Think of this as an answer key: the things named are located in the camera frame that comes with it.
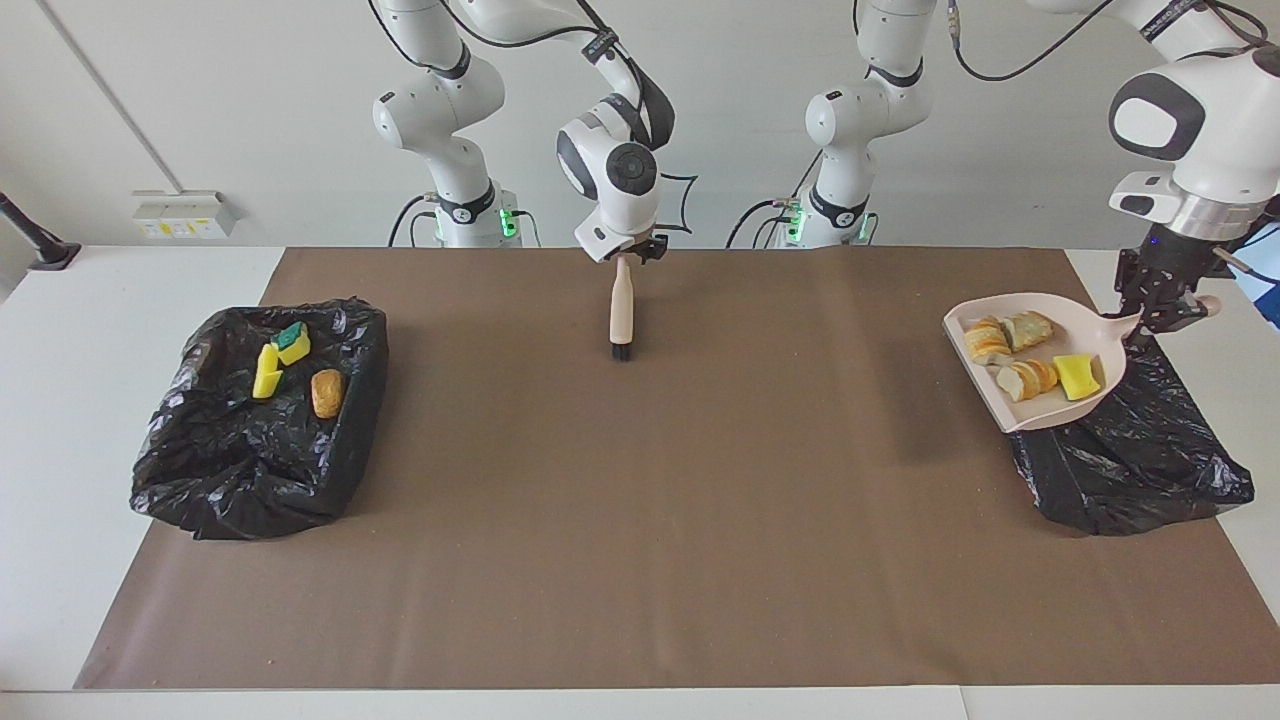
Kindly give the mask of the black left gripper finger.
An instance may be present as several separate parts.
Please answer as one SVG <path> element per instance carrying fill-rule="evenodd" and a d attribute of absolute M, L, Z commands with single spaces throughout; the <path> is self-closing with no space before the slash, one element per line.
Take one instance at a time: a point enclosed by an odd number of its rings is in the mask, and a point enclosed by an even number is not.
<path fill-rule="evenodd" d="M 1146 273 L 1146 265 L 1140 260 L 1138 250 L 1120 251 L 1114 283 L 1120 304 L 1114 313 L 1114 318 L 1140 315 L 1144 311 L 1147 295 L 1144 290 Z"/>
<path fill-rule="evenodd" d="M 1216 296 L 1174 284 L 1157 288 L 1144 300 L 1144 329 L 1151 334 L 1174 333 L 1216 314 Z"/>

